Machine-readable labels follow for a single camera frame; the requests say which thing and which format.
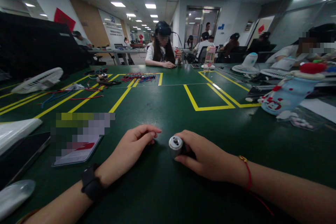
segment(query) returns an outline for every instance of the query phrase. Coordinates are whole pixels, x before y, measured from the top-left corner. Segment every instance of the small motor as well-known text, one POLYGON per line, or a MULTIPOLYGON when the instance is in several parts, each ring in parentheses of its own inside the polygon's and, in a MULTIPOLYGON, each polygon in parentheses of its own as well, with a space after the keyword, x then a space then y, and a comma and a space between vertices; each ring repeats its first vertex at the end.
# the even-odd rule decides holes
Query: small motor
POLYGON ((172 159, 182 154, 183 140, 179 136, 172 136, 169 139, 169 152, 172 159))

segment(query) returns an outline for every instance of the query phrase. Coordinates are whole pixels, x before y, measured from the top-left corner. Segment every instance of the right hand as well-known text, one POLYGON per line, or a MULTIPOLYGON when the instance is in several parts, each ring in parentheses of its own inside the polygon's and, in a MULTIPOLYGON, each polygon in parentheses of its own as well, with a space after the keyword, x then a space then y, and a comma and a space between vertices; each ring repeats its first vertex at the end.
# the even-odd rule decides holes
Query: right hand
POLYGON ((213 181, 228 181, 232 155, 226 153, 208 139, 188 130, 176 133, 186 144, 187 151, 192 150, 196 159, 179 155, 175 161, 187 166, 198 175, 213 181))
POLYGON ((176 67, 173 63, 171 63, 170 61, 168 61, 168 62, 164 62, 163 64, 162 64, 162 66, 163 67, 165 67, 165 68, 174 68, 174 67, 176 67))

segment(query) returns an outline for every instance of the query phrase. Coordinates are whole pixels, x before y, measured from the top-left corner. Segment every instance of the white desk fan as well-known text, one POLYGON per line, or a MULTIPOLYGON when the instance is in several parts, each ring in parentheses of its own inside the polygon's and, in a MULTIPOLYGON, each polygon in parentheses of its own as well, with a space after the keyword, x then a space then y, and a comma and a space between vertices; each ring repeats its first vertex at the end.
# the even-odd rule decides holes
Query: white desk fan
POLYGON ((58 83, 62 75, 62 68, 50 69, 13 88, 11 93, 26 94, 39 90, 46 90, 58 83))
POLYGON ((242 74, 251 74, 251 75, 258 74, 259 70, 254 67, 254 64, 257 62, 257 59, 258 54, 252 52, 246 56, 244 62, 241 65, 236 65, 232 67, 232 70, 242 74))
POLYGON ((274 78, 283 79, 289 73, 289 70, 292 68, 294 63, 294 58, 286 57, 278 62, 275 62, 271 68, 261 70, 260 73, 274 78))

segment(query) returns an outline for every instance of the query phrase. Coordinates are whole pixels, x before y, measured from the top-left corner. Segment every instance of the paper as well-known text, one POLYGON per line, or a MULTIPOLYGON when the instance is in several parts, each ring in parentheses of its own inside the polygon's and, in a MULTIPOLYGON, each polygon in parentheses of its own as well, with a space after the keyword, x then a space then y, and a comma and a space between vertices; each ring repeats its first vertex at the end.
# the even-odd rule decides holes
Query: paper
POLYGON ((336 107, 320 101, 319 99, 305 99, 301 102, 300 106, 309 109, 336 124, 336 107))

